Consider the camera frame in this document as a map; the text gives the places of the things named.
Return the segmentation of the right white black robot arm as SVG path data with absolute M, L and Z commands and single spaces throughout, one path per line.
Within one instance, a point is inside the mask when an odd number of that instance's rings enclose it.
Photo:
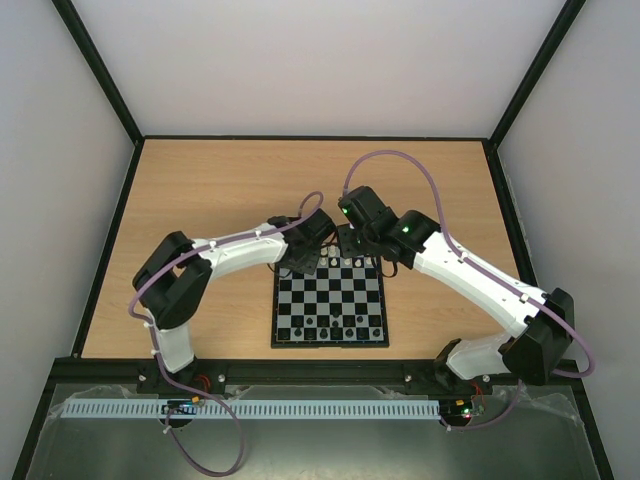
M 489 314 L 502 332 L 476 340 L 450 341 L 439 354 L 436 379 L 445 390 L 460 390 L 482 375 L 511 373 L 544 385 L 572 338 L 574 300 L 556 288 L 547 293 L 523 283 L 464 247 L 449 243 L 443 227 L 410 210 L 398 217 L 368 186 L 338 202 L 348 237 L 366 256 L 382 257 L 430 276 Z

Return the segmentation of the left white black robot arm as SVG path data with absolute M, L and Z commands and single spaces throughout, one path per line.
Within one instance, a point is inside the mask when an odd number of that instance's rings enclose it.
M 295 273 L 312 273 L 323 241 L 336 225 L 322 209 L 305 217 L 275 216 L 244 232 L 211 239 L 168 234 L 135 274 L 134 309 L 151 330 L 152 354 L 175 374 L 195 360 L 189 321 L 209 283 L 250 267 L 272 264 Z

